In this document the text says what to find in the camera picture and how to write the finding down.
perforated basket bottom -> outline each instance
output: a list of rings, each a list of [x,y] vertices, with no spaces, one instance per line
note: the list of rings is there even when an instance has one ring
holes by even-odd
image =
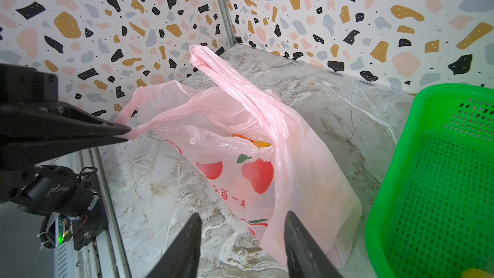
[[[494,262],[494,157],[426,138],[383,245],[398,278],[460,277]]]

plastic bag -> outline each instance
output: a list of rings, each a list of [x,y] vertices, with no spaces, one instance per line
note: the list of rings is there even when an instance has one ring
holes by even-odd
[[[126,125],[138,108],[145,123],[124,137],[152,129],[176,147],[280,263],[287,263],[284,223],[292,210],[330,261],[343,266],[361,203],[328,147],[272,91],[258,89],[207,47],[189,48],[191,64],[218,87],[139,87],[116,122]]]

gray marble surface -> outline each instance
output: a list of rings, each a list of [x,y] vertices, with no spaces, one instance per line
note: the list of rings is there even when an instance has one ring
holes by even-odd
[[[344,277],[375,277],[364,224],[386,175],[413,97],[305,63],[235,45],[222,56],[260,89],[273,90],[327,144],[359,197],[363,213]],[[201,71],[184,81],[214,83]],[[209,182],[152,132],[101,149],[123,244],[134,278],[144,277],[193,212],[201,215],[198,277],[287,277],[258,247]]]

green plastic basket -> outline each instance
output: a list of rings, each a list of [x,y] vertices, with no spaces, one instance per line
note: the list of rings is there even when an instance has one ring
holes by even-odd
[[[380,278],[491,272],[493,89],[440,84],[418,93],[365,238]]]

terrazzo wallpaper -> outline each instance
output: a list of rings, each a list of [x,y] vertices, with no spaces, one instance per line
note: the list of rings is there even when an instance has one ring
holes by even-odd
[[[0,62],[54,72],[59,100],[114,120],[134,90],[197,71],[188,45],[225,51],[216,0],[0,0]]]
[[[239,43],[417,93],[494,88],[494,0],[228,0]]]

